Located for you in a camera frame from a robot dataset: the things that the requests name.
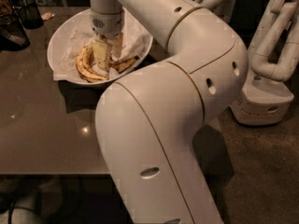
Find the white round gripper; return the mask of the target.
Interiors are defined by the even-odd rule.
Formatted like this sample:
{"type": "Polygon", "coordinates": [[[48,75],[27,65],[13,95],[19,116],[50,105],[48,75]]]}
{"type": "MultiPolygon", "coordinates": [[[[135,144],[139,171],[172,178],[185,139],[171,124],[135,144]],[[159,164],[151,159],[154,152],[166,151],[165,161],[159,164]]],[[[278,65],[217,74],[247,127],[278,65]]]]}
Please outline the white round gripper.
{"type": "Polygon", "coordinates": [[[90,22],[93,32],[99,38],[112,39],[110,44],[106,40],[94,39],[92,42],[93,57],[100,69],[109,69],[108,58],[112,54],[119,59],[122,52],[124,26],[124,11],[114,14],[102,14],[90,9],[90,22]]]}

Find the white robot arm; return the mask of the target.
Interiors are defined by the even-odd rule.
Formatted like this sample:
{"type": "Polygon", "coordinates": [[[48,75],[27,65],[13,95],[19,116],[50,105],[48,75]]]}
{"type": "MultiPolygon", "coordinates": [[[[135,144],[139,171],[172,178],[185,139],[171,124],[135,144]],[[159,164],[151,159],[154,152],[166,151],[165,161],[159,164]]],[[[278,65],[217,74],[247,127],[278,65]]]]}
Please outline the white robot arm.
{"type": "Polygon", "coordinates": [[[135,224],[223,224],[193,150],[195,134],[240,93],[239,35],[193,0],[91,0],[104,38],[131,13],[168,58],[114,81],[95,112],[99,147],[135,224]]]}

